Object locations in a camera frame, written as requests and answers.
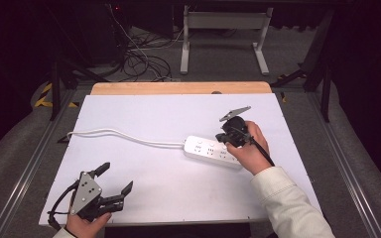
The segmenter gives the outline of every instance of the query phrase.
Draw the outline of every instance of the human hand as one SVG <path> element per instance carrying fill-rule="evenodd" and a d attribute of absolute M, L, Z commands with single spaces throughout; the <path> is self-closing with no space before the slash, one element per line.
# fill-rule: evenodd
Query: human hand
<path fill-rule="evenodd" d="M 94 238 L 110 219 L 111 213 L 107 212 L 92 222 L 80 218 L 78 215 L 68 215 L 66 230 L 78 238 Z"/>
<path fill-rule="evenodd" d="M 246 126 L 250 135 L 253 136 L 253 139 L 269 154 L 268 143 L 259 126 L 252 121 L 246 121 Z M 240 164 L 254 176 L 271 167 L 271 164 L 255 145 L 246 143 L 241 148 L 235 148 L 230 143 L 226 143 L 225 145 L 227 146 L 227 151 L 237 158 Z"/>

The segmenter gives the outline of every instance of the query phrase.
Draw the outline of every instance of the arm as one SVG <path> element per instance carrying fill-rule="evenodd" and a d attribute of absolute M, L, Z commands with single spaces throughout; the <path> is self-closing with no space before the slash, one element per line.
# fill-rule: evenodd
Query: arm
<path fill-rule="evenodd" d="M 246 125 L 249 133 L 269 153 L 260 128 L 250 121 Z M 329 225 L 311 206 L 306 194 L 282 168 L 271 167 L 255 145 L 246 143 L 242 148 L 235 148 L 227 144 L 227 150 L 254 175 L 252 186 L 279 237 L 333 237 Z"/>

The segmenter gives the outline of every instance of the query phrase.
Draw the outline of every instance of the white power strip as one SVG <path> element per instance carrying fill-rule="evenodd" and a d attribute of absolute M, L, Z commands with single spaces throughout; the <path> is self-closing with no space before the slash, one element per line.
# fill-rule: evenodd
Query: white power strip
<path fill-rule="evenodd" d="M 189 158 L 216 163 L 218 165 L 241 169 L 242 166 L 224 144 L 201 137 L 189 136 L 185 141 L 185 155 Z"/>

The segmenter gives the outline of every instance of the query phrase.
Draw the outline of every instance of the white jacket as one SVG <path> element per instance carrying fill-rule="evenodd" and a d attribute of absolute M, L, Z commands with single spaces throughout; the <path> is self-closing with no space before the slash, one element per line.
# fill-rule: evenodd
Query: white jacket
<path fill-rule="evenodd" d="M 262 171 L 251 180 L 280 238 L 334 237 L 322 214 L 280 167 Z M 54 238 L 72 238 L 61 229 Z"/>

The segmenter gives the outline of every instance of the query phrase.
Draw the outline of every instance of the white surface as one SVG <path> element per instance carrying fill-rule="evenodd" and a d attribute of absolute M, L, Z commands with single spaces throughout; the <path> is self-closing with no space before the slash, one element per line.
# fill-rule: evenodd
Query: white surface
<path fill-rule="evenodd" d="M 74 130 L 115 130 L 145 140 L 182 142 L 194 135 L 215 140 L 229 110 L 252 106 L 241 114 L 255 121 L 269 142 L 276 166 L 303 189 L 319 209 L 305 167 L 273 93 L 210 95 L 87 96 Z M 73 135 L 40 218 L 79 177 L 105 162 L 110 169 L 96 182 L 104 197 L 116 195 L 131 180 L 134 187 L 124 210 L 113 213 L 109 225 L 188 223 L 267 219 L 250 186 L 252 175 L 212 163 L 189 159 L 181 149 L 160 149 L 137 144 L 114 134 Z M 68 199 L 58 211 L 67 211 Z M 57 215 L 65 224 L 65 215 Z"/>
<path fill-rule="evenodd" d="M 185 142 L 185 155 L 189 158 L 215 163 L 235 169 L 242 169 L 242 166 L 230 153 L 223 143 L 207 140 L 205 138 L 188 136 Z"/>

